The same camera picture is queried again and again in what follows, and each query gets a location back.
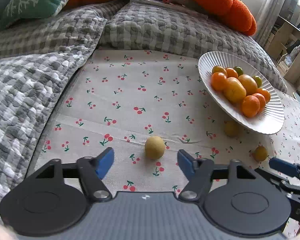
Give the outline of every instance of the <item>tangerine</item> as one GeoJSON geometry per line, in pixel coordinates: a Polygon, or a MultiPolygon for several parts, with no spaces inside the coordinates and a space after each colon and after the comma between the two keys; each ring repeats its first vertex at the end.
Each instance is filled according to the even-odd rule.
{"type": "Polygon", "coordinates": [[[227,68],[226,71],[228,77],[235,77],[235,78],[239,77],[238,73],[233,68],[227,68]]]}
{"type": "Polygon", "coordinates": [[[255,96],[246,96],[241,103],[241,111],[246,117],[254,117],[260,109],[259,99],[255,96]]]}
{"type": "Polygon", "coordinates": [[[216,91],[222,91],[227,86],[227,77],[221,72],[213,73],[211,76],[211,86],[216,91]]]}
{"type": "Polygon", "coordinates": [[[221,72],[221,73],[225,74],[226,77],[228,77],[228,76],[227,76],[227,71],[226,71],[223,67],[221,67],[221,66],[214,66],[214,67],[213,67],[213,69],[212,69],[212,74],[214,74],[214,73],[216,73],[216,72],[221,72]]]}
{"type": "Polygon", "coordinates": [[[265,97],[264,97],[263,95],[261,95],[260,93],[254,93],[254,94],[252,94],[252,95],[259,99],[259,102],[260,102],[260,109],[259,109],[258,113],[260,113],[260,112],[263,111],[263,109],[265,109],[265,107],[266,107],[266,99],[265,99],[265,97]]]}
{"type": "Polygon", "coordinates": [[[260,93],[261,95],[263,95],[266,99],[266,104],[269,103],[271,95],[268,90],[266,90],[265,88],[258,88],[256,93],[260,93]]]}

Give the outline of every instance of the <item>yellow citrus fruit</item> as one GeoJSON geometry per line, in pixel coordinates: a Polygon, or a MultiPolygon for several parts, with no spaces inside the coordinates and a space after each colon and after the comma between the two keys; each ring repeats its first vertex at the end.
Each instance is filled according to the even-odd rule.
{"type": "Polygon", "coordinates": [[[214,66],[214,67],[213,67],[213,69],[212,69],[212,74],[214,74],[214,73],[216,73],[216,72],[221,72],[221,73],[225,74],[226,77],[228,77],[228,76],[227,76],[226,70],[225,70],[223,67],[221,67],[221,66],[214,66]]]}
{"type": "Polygon", "coordinates": [[[226,72],[228,74],[228,77],[239,77],[238,73],[233,68],[226,68],[226,72]]]}
{"type": "Polygon", "coordinates": [[[223,94],[231,103],[235,104],[244,99],[247,92],[239,80],[234,77],[229,77],[223,94]]]}
{"type": "Polygon", "coordinates": [[[227,77],[222,72],[215,72],[211,76],[211,86],[216,91],[222,91],[227,84],[227,77]]]}
{"type": "Polygon", "coordinates": [[[258,85],[255,80],[249,75],[241,75],[238,77],[240,83],[244,86],[247,91],[247,96],[252,95],[258,89],[258,85]]]}
{"type": "Polygon", "coordinates": [[[240,67],[234,67],[233,69],[238,73],[239,76],[243,75],[242,68],[240,68],[240,67]]]}
{"type": "Polygon", "coordinates": [[[271,95],[268,90],[266,90],[265,88],[258,88],[256,93],[260,93],[261,95],[263,95],[266,99],[266,104],[269,103],[271,95]]]}
{"type": "Polygon", "coordinates": [[[256,98],[259,99],[259,103],[260,103],[260,109],[258,111],[258,113],[260,113],[261,111],[263,111],[263,109],[265,109],[266,107],[266,99],[263,95],[261,95],[260,93],[254,93],[252,94],[252,96],[255,96],[256,98]]]}
{"type": "Polygon", "coordinates": [[[259,99],[255,96],[246,96],[241,103],[241,111],[246,117],[254,117],[260,109],[259,99]]]}
{"type": "Polygon", "coordinates": [[[253,79],[255,80],[255,82],[257,83],[258,88],[262,86],[262,80],[261,80],[261,78],[260,78],[259,76],[253,76],[252,78],[253,78],[253,79]]]}
{"type": "Polygon", "coordinates": [[[257,161],[257,162],[263,162],[267,157],[268,157],[268,151],[265,147],[263,146],[258,146],[254,152],[252,153],[252,157],[257,161]]]}
{"type": "Polygon", "coordinates": [[[240,132],[240,125],[234,121],[227,121],[225,122],[225,125],[223,127],[223,131],[225,132],[225,134],[229,137],[236,137],[239,135],[240,132]]]}

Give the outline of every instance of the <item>yellow ball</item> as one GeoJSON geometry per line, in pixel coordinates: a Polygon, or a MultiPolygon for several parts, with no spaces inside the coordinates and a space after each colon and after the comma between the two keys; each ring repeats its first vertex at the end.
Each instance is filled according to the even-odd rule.
{"type": "Polygon", "coordinates": [[[151,136],[145,143],[146,157],[156,160],[162,157],[165,151],[164,141],[159,136],[151,136]]]}
{"type": "Polygon", "coordinates": [[[257,162],[263,162],[268,157],[267,149],[263,146],[258,146],[252,153],[252,156],[257,162]]]}

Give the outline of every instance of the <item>metal screw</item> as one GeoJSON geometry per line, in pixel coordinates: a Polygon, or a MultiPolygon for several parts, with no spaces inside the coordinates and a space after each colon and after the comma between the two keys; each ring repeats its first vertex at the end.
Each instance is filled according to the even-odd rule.
{"type": "Polygon", "coordinates": [[[109,196],[109,192],[105,190],[97,190],[95,193],[93,193],[93,195],[96,198],[107,198],[109,196]]]}
{"type": "Polygon", "coordinates": [[[181,193],[181,197],[184,199],[194,199],[197,197],[197,193],[191,190],[186,190],[181,193]]]}

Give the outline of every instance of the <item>small yellow fruit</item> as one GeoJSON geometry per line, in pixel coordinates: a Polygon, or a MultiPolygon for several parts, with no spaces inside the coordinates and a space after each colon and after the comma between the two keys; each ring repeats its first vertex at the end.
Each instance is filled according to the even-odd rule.
{"type": "Polygon", "coordinates": [[[252,153],[252,156],[257,162],[263,162],[268,157],[267,149],[263,146],[258,146],[252,153]]]}
{"type": "Polygon", "coordinates": [[[238,76],[243,75],[243,70],[242,70],[242,68],[240,68],[240,67],[234,67],[233,69],[238,73],[238,76]]]}
{"type": "Polygon", "coordinates": [[[261,80],[261,78],[259,76],[253,76],[252,78],[257,83],[258,88],[262,86],[262,80],[261,80]]]}
{"type": "Polygon", "coordinates": [[[240,125],[234,120],[227,121],[223,127],[223,131],[230,138],[236,137],[239,135],[240,125]]]}
{"type": "Polygon", "coordinates": [[[226,71],[223,67],[221,67],[221,66],[214,66],[214,67],[213,67],[213,69],[212,69],[212,74],[214,74],[214,73],[216,73],[216,72],[221,72],[221,73],[225,74],[226,77],[228,77],[228,76],[227,76],[227,71],[226,71]]]}
{"type": "Polygon", "coordinates": [[[159,136],[151,136],[145,143],[146,157],[156,160],[162,157],[165,151],[164,141],[159,136]]]}

